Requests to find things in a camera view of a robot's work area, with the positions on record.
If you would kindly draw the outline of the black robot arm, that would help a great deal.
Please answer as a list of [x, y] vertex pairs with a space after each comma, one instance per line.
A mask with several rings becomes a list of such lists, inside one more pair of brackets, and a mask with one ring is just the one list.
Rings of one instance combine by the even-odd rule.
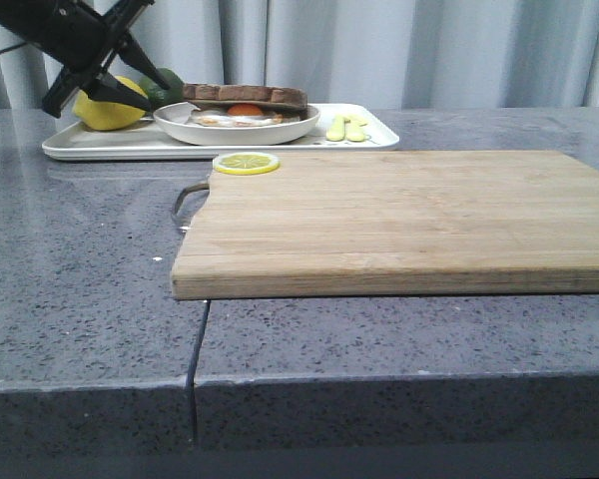
[[120, 58], [160, 87], [169, 87], [131, 34], [131, 26], [151, 4], [118, 1], [99, 13], [84, 1], [0, 1], [0, 25], [62, 64], [42, 100], [47, 114], [60, 117], [80, 91], [93, 101], [149, 111], [150, 101], [117, 80], [109, 67]]

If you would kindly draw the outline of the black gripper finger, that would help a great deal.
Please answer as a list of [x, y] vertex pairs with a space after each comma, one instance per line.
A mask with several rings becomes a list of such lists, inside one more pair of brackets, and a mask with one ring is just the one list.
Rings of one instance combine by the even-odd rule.
[[167, 79], [151, 62], [131, 33], [122, 34], [116, 45], [116, 54], [126, 65], [150, 78], [162, 89], [170, 89]]
[[121, 104], [143, 111], [151, 109], [145, 92], [137, 84], [133, 81], [125, 83], [110, 74], [98, 76], [83, 91], [93, 101]]

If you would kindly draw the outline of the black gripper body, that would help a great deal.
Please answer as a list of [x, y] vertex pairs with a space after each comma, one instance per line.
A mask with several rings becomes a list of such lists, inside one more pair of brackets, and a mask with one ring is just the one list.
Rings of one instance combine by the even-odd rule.
[[54, 1], [41, 47], [62, 64], [42, 100], [43, 110], [58, 118], [68, 101], [98, 76], [110, 74], [116, 45], [149, 7], [149, 1], [118, 1], [100, 14], [83, 1]]

